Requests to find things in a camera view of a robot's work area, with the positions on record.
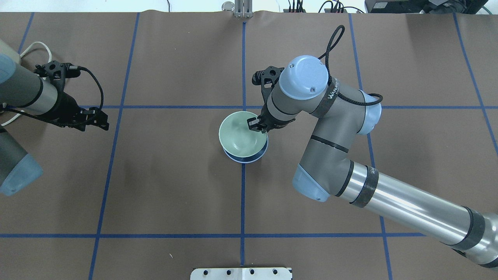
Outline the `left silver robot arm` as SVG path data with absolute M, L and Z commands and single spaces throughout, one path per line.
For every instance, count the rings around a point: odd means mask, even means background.
M 21 65 L 21 59 L 37 45 L 47 51 L 48 62 L 29 71 Z M 2 41 L 0 67 L 1 112 L 14 114 L 1 123 L 0 191 L 5 196 L 12 196 L 41 177 L 43 169 L 7 131 L 9 124 L 21 116 L 79 131 L 85 131 L 87 126 L 107 131 L 110 124 L 102 110 L 104 93 L 96 76 L 84 66 L 53 60 L 51 50 L 45 43 L 33 42 L 23 53 L 16 53 Z M 67 79 L 77 78 L 82 72 L 90 74 L 98 87 L 100 103 L 97 107 L 85 109 L 65 92 Z

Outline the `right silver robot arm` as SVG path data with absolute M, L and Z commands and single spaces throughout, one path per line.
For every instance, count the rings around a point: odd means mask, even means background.
M 250 130 L 282 129 L 306 112 L 316 126 L 292 179 L 294 188 L 318 202 L 335 196 L 410 227 L 471 262 L 497 270 L 497 215 L 482 214 L 349 158 L 357 135 L 379 122 L 380 98 L 342 83 L 319 58 L 302 55 L 286 67 L 256 71 L 264 105 L 248 119 Z

